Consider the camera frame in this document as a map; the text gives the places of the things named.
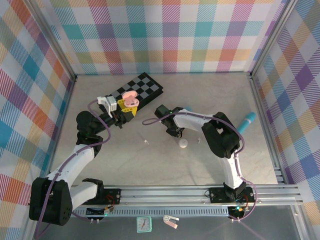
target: white ball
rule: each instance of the white ball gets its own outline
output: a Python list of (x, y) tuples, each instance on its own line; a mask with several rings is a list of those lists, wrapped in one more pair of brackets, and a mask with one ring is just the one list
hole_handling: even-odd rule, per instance
[(188, 146), (188, 141), (187, 141), (187, 139), (182, 138), (179, 140), (178, 144), (179, 144), (180, 148), (184, 149)]

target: plaid wallpaper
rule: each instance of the plaid wallpaper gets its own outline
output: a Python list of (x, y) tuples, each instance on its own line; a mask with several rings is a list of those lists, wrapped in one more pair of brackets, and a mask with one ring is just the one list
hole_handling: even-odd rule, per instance
[(37, 3), (76, 73), (131, 74), (247, 71), (285, 1)]
[(0, 0), (0, 240), (17, 239), (71, 87), (23, 0)]
[(320, 239), (320, 1), (300, 0), (257, 84), (280, 156)]

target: chess board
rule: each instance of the chess board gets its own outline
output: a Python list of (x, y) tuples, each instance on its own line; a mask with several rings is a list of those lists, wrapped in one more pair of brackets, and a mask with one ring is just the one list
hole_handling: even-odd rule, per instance
[(124, 92), (136, 91), (136, 99), (140, 101), (138, 111), (163, 93), (163, 87), (145, 72), (131, 80), (109, 96), (114, 96), (118, 101)]

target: gray floor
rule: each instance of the gray floor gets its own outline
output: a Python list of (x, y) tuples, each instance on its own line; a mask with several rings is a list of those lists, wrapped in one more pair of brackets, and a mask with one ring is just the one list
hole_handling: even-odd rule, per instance
[[(77, 141), (77, 114), (99, 96), (111, 94), (136, 75), (80, 76), (67, 111), (52, 168), (71, 153)], [(223, 112), (238, 126), (245, 116), (256, 112), (247, 76), (244, 73), (151, 74), (163, 86), (164, 93), (141, 109), (137, 116), (119, 129), (111, 127), (111, 140), (102, 146), (74, 184), (84, 178), (103, 180), (105, 185), (205, 185), (222, 184), (224, 173), (201, 132), (186, 129), (187, 148), (166, 133), (162, 124), (143, 126), (153, 118), (155, 109), (190, 106), (193, 112)], [(98, 106), (94, 108), (102, 113)], [(107, 131), (100, 134), (107, 138)], [(245, 150), (240, 154), (242, 174), (256, 184), (276, 184), (259, 119), (243, 134)]]

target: metal clip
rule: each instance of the metal clip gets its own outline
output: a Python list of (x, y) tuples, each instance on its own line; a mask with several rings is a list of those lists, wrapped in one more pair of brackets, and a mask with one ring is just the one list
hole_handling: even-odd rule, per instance
[(176, 221), (179, 221), (178, 217), (164, 215), (163, 216), (163, 222), (170, 227), (173, 227), (174, 229), (177, 229), (178, 225), (176, 224)]

